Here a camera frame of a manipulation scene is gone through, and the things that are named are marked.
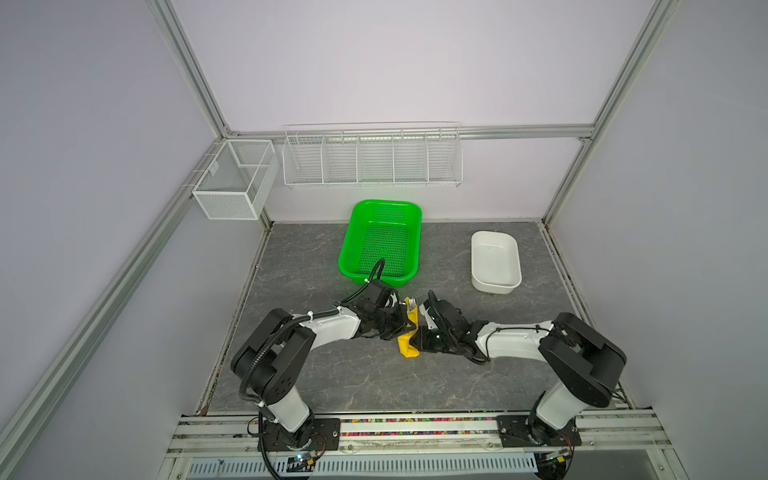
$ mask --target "green basket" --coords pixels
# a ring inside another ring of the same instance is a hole
[[[364,283],[379,259],[386,259],[382,280],[403,286],[419,270],[419,241],[422,209],[410,202],[364,200],[355,205],[339,270],[357,283]]]

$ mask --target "wall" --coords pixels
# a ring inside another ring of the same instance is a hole
[[[212,135],[144,2],[0,6],[0,428]]]
[[[337,187],[291,190],[282,171],[266,201],[275,221],[349,221],[361,200],[406,200],[425,220],[542,218],[580,146],[575,138],[462,142],[464,181],[458,187]],[[282,157],[282,145],[278,146]]]
[[[197,204],[61,404],[18,480],[154,478],[194,414],[261,240]]]
[[[235,131],[591,123],[653,0],[176,0]]]
[[[767,22],[683,2],[553,226],[693,480],[765,476]]]

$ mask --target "black mounting plate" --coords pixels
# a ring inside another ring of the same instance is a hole
[[[264,419],[264,445],[268,452],[295,452],[286,446],[286,443],[282,440],[280,434],[280,424],[272,423]],[[341,420],[339,419],[315,419],[313,423],[312,433],[319,433],[321,435],[313,435],[310,437],[312,443],[302,450],[317,450],[318,452],[323,449],[323,443],[326,443],[326,451],[339,449],[339,438],[341,436]]]
[[[509,447],[538,447],[538,443],[533,442],[530,435],[530,428],[526,425],[528,415],[499,415],[496,417],[498,423],[498,436],[502,439],[502,446]],[[558,432],[558,435],[547,439],[546,446],[565,447],[568,443],[563,438],[568,437],[571,445],[577,447],[581,445],[581,436],[576,428],[576,420],[571,419],[568,424]]]

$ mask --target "white wire rack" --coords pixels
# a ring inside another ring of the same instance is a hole
[[[192,194],[210,219],[258,220],[280,162],[269,140],[226,140]]]
[[[288,187],[459,185],[458,127],[288,134],[283,146]]]

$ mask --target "yellow napkin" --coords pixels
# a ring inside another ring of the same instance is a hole
[[[408,318],[414,322],[416,329],[412,332],[403,333],[401,336],[397,337],[397,343],[400,345],[400,353],[402,353],[402,356],[407,359],[412,359],[419,356],[419,351],[416,349],[416,347],[409,343],[411,341],[411,337],[414,336],[416,331],[419,329],[419,308],[416,307],[413,310],[409,310]]]

